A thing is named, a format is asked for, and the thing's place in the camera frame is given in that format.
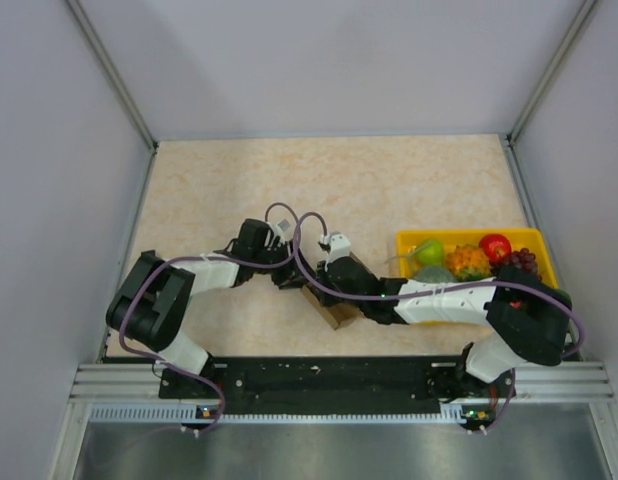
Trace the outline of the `brown cardboard box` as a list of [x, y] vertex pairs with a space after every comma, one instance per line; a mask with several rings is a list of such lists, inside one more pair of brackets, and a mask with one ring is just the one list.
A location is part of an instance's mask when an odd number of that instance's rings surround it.
[[[371, 284], [375, 275], [353, 253], [336, 260], [328, 267], [321, 261], [316, 268], [306, 266], [305, 269], [310, 279], [337, 293], [358, 296], [371, 294]], [[344, 328], [362, 316], [358, 300], [336, 297], [309, 281], [306, 281], [301, 293], [333, 330]]]

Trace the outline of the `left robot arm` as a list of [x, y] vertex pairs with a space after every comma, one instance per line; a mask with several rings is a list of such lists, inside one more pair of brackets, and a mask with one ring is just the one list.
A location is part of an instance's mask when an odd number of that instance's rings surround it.
[[280, 289], [301, 287], [304, 277], [295, 271], [292, 237], [286, 220], [247, 219], [225, 249], [209, 255], [168, 265], [154, 250], [145, 251], [111, 301], [106, 324], [183, 370], [183, 387], [205, 396], [215, 387], [216, 374], [210, 354], [182, 328], [190, 298], [239, 287], [255, 275], [269, 275]]

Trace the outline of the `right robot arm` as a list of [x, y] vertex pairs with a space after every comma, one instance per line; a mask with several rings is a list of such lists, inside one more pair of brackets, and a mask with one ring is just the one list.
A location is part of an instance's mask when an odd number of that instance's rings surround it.
[[477, 281], [424, 283], [378, 277], [354, 258], [342, 257], [322, 263], [314, 285], [328, 301], [352, 305], [381, 325], [489, 327], [491, 334], [470, 342], [454, 369], [455, 389], [470, 396], [521, 365], [554, 367], [563, 360], [569, 298], [515, 267]]

